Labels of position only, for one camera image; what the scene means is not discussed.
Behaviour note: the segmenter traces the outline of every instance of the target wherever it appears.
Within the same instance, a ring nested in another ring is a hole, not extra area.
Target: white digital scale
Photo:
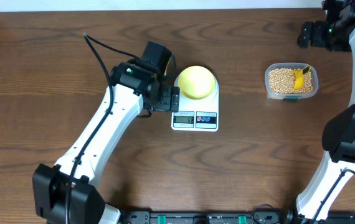
[[[177,76],[174,86],[178,86]],[[211,93],[200,100],[179,95],[179,112],[172,113],[172,129],[176,131],[217,131],[219,128],[219,84],[215,80]]]

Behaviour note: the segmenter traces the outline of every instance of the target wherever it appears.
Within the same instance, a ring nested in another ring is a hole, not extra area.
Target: white wall
[[[321,7],[321,0],[0,0],[0,12]]]

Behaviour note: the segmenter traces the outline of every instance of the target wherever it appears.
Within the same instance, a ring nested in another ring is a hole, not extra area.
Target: container of beans
[[[300,70],[309,66],[305,63],[276,63],[265,72],[267,98],[269,99],[302,99],[311,97],[319,89],[315,68],[304,74],[303,86],[294,90],[295,76],[292,70]]]

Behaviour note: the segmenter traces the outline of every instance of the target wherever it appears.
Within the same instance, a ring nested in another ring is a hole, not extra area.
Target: wood grain
[[[82,38],[141,55],[164,44],[178,69],[205,65],[220,84],[216,133],[176,132],[170,114],[135,119],[100,186],[121,207],[153,210],[290,208],[320,163],[321,133],[351,94],[351,54],[296,46],[317,9],[0,13],[0,223],[43,223],[31,177],[75,142],[107,86]],[[98,51],[110,70],[128,57]],[[319,92],[268,100],[264,73],[277,62],[316,69]],[[355,179],[333,210],[355,210]]]

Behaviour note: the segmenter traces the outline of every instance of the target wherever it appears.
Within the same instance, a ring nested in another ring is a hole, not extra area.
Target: yellow bowl
[[[191,66],[180,73],[177,85],[185,97],[201,100],[214,90],[215,78],[208,69],[201,66]]]

